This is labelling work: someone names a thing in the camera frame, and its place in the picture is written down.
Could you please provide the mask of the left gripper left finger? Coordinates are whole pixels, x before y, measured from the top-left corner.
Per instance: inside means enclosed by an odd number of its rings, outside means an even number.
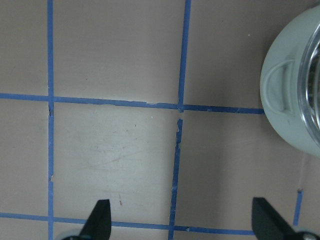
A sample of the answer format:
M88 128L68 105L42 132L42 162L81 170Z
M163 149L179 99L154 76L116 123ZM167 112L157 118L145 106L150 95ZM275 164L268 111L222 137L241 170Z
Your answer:
M109 240L112 231L109 199L100 199L78 235L79 240Z

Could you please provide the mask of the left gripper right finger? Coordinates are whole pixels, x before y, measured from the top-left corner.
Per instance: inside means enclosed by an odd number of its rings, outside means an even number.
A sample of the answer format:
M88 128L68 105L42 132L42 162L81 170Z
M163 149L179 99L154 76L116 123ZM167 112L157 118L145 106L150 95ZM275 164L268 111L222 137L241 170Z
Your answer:
M251 205L251 228L258 240L318 240L309 230L295 230L264 197L254 197Z

